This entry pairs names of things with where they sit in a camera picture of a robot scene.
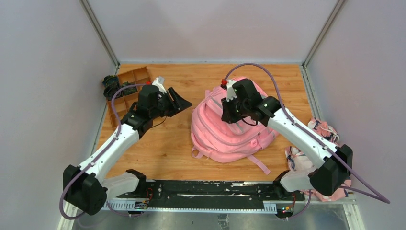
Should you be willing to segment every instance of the white panel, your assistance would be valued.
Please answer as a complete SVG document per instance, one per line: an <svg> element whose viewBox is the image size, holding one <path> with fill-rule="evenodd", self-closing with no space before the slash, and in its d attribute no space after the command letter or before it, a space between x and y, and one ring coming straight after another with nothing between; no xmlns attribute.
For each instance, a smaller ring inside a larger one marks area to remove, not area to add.
<svg viewBox="0 0 406 230"><path fill-rule="evenodd" d="M349 0L309 66L353 168L392 203L357 195L366 229L405 229L406 1ZM364 188L358 181L355 187Z"/></svg>
<svg viewBox="0 0 406 230"><path fill-rule="evenodd" d="M54 230L90 154L112 62L79 1L0 2L0 229Z"/></svg>
<svg viewBox="0 0 406 230"><path fill-rule="evenodd" d="M121 62L298 62L336 0L89 2Z"/></svg>

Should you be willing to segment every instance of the wooden table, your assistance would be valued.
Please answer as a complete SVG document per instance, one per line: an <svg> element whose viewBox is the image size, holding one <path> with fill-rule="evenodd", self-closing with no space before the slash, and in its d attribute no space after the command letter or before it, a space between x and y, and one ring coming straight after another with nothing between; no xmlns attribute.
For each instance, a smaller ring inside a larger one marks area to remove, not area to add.
<svg viewBox="0 0 406 230"><path fill-rule="evenodd" d="M122 65L126 72L144 65ZM231 163L218 163L212 159L195 159L191 156L190 123L192 110L204 98L205 90L212 90L235 65L218 64L153 64L146 65L152 78L165 78L165 87L173 87L193 106L149 130L141 140L130 147L111 168L108 177L120 175L127 169L142 172L148 179L163 180L220 180L220 181L272 181L287 169L284 149L291 143L279 135L266 149L255 157L269 167L264 172L247 158ZM307 124L312 114L298 65L264 65L275 77L285 105L302 122ZM272 81L263 70L244 66L231 77L246 76L254 80L268 95L276 96ZM162 119L154 120L158 124ZM106 117L98 147L113 133Z"/></svg>

